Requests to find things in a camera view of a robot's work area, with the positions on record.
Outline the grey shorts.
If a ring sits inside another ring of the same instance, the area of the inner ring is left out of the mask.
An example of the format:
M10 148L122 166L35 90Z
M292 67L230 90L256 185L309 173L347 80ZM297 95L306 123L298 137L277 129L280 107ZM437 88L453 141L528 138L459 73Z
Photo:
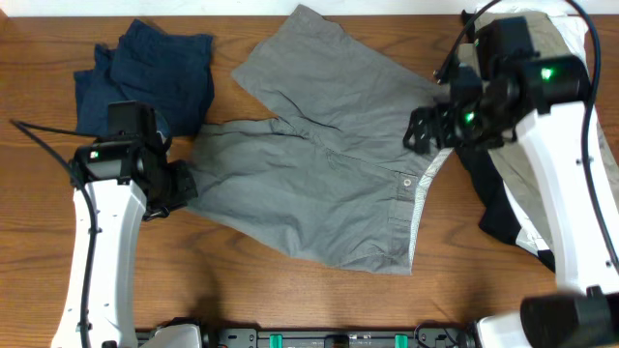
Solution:
M202 128L190 210L291 257L409 274L448 154L418 155L402 139L442 89L306 6L232 76L272 117Z

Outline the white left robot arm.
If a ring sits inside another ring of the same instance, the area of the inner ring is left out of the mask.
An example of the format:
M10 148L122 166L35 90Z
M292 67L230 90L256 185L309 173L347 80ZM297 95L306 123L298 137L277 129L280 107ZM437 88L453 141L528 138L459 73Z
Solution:
M185 161L151 145L98 142L75 151L75 239L54 347L137 347L134 263L142 223L197 196Z

